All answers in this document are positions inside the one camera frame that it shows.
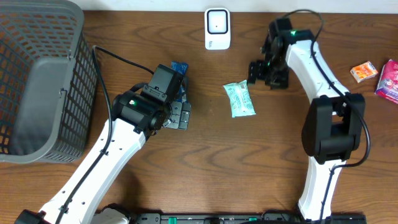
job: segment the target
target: wooden table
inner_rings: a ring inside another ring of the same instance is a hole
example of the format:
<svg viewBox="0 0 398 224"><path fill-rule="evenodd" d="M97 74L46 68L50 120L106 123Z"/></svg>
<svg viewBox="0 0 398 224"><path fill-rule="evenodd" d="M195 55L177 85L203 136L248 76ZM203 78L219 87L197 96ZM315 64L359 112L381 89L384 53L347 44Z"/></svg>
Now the wooden table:
<svg viewBox="0 0 398 224"><path fill-rule="evenodd" d="M262 59L267 26L280 14L232 13L228 50L204 46L203 13L85 12L88 42L155 69L172 60L187 62L192 116L188 131L163 129L122 170L99 206L117 202L134 211L165 213L261 213L291 210L304 188L308 157L301 128L309 107L299 80L290 73L287 90L250 87L257 115L231 118L223 85L240 82L251 61ZM369 223L398 218L398 105L374 95L377 78L360 84L349 70L370 60L381 71L398 59L395 15L324 14L319 38L323 57L351 92L366 98L365 118L372 151L363 166L342 171L334 212L364 212ZM319 23L308 14L293 17L295 28ZM101 69L114 98L150 75L101 55ZM98 90L87 149L106 121ZM364 138L349 162L364 153ZM0 164L0 223L14 223L24 209L38 210L55 195L81 160L72 164Z"/></svg>

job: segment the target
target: white device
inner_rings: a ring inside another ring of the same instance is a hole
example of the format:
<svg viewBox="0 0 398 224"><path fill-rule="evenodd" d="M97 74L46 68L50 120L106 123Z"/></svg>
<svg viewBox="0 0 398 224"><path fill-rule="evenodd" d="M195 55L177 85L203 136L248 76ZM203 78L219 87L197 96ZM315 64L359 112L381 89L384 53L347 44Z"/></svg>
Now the white device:
<svg viewBox="0 0 398 224"><path fill-rule="evenodd" d="M225 8L211 8L205 12L205 47L225 50L231 45L231 16Z"/></svg>

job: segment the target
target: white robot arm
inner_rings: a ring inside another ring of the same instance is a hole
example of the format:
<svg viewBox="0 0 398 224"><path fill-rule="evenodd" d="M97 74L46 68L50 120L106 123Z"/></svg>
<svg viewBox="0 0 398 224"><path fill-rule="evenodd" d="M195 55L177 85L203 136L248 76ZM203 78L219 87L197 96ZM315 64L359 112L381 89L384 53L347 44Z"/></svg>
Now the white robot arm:
<svg viewBox="0 0 398 224"><path fill-rule="evenodd" d="M142 148L146 141L144 133L141 132L137 134L134 132L134 128L135 126L119 118L113 121L112 140L108 147L108 153L99 160L89 176L77 190L60 224L91 223L91 219L98 205L121 169L126 165L127 161ZM94 163L100 151L104 148L107 137L108 121L105 122L104 129L94 147L69 181L40 209L40 212L46 214L44 219L47 222L56 222L58 214L60 213L60 207L65 203L78 181L83 177L92 163ZM128 223L126 217L112 216L112 223L123 222Z"/></svg>
<svg viewBox="0 0 398 224"><path fill-rule="evenodd" d="M150 136L162 127L187 129L191 106L179 94L183 79L181 73L159 65L149 83L118 95L110 115L111 135L108 120L69 181L39 213L24 210L16 224L128 224L129 217L117 210L105 209L100 215L95 211L121 169ZM141 94L135 93L139 88Z"/></svg>
<svg viewBox="0 0 398 224"><path fill-rule="evenodd" d="M334 87L364 111L364 98L352 95L333 75L323 59L318 43L313 41L310 30L293 30L288 17L279 18L269 25L269 35L262 48L265 61L252 62L249 67L248 83L264 80L274 88L287 88L289 69L300 80L311 103L302 130L302 143L308 154L308 172L305 188L298 201L298 208L304 220L319 220L328 179L333 167L346 164L351 151L359 146L361 124L358 117L347 107ZM327 78L321 73L314 58ZM343 117L341 123L333 123L332 116ZM334 170L325 200L322 219L331 215L331 198L341 168Z"/></svg>
<svg viewBox="0 0 398 224"><path fill-rule="evenodd" d="M321 96L327 96L329 98L339 97L336 91L330 88L329 84L313 62L311 52L309 51L311 43L311 40L301 40L297 41L293 45L289 45L286 53L287 65L296 73L308 99L310 100L310 103L314 98L319 98ZM322 66L322 69L340 92L349 92L331 72L319 51L318 43L315 43L314 45L314 52L316 52L315 56ZM298 207L304 219L318 220L320 218L320 206L325 194L330 170L332 167L342 164L346 164L346 161L335 159L326 161L321 165L314 157L308 157L307 179L305 181L303 194L298 200ZM333 176L323 212L323 219L331 215L331 198L333 196L340 171L341 168L337 169Z"/></svg>

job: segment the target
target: small box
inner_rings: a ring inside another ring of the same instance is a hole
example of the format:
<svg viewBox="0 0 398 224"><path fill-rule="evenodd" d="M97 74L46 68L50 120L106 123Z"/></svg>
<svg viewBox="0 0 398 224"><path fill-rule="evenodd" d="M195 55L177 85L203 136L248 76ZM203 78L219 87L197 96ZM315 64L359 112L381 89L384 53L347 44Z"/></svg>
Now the small box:
<svg viewBox="0 0 398 224"><path fill-rule="evenodd" d="M375 94L398 104L398 62L389 60L383 66Z"/></svg>
<svg viewBox="0 0 398 224"><path fill-rule="evenodd" d="M365 62L362 65L353 67L353 69L351 69L351 74L354 76L356 81L360 83L367 78L376 76L378 72L371 62Z"/></svg>

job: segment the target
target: mesh basket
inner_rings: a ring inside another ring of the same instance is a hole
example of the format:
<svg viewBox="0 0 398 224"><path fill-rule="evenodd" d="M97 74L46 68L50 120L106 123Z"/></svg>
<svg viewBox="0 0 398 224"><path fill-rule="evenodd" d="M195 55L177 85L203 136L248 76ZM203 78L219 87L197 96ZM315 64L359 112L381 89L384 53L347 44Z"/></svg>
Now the mesh basket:
<svg viewBox="0 0 398 224"><path fill-rule="evenodd" d="M68 1L0 1L0 161L83 154L97 79Z"/></svg>

